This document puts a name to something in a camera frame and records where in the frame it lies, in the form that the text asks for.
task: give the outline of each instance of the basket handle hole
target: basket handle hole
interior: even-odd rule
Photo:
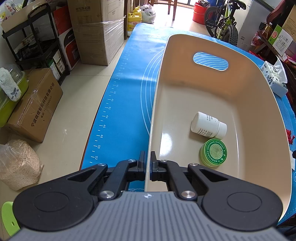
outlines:
[[[200,64],[219,71],[224,71],[228,68],[227,60],[204,52],[195,53],[193,56],[193,61],[196,64]]]

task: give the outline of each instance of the white pill bottle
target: white pill bottle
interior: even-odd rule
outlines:
[[[222,140],[227,132],[227,125],[215,117],[197,112],[191,123],[191,131],[199,135]]]

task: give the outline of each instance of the green plastic object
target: green plastic object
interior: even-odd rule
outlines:
[[[1,210],[2,221],[10,237],[20,230],[20,227],[18,226],[15,216],[12,212],[12,205],[13,202],[5,202]]]
[[[216,138],[208,140],[200,149],[200,159],[207,167],[221,165],[227,157],[224,143]]]
[[[18,76],[15,76],[12,74],[12,77],[14,77],[14,81],[17,83],[18,87],[20,88],[20,91],[22,92],[21,97],[25,94],[25,92],[28,89],[28,82],[26,80],[26,76],[24,72],[22,73],[22,77],[18,78]],[[0,88],[0,127],[3,127],[6,122],[8,121],[11,113],[13,112],[14,108],[16,107],[17,103],[19,101],[12,101],[8,98],[8,96],[4,93],[4,91]]]

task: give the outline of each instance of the green ointment tin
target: green ointment tin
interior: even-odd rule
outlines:
[[[200,159],[208,167],[218,167],[227,157],[224,143],[218,139],[210,139],[200,149]]]

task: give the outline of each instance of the ribbed gray surface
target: ribbed gray surface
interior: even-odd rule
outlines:
[[[22,229],[11,241],[278,241],[274,228],[236,232],[209,220],[194,202],[182,201],[173,192],[124,192],[103,201],[81,224],[59,232]]]

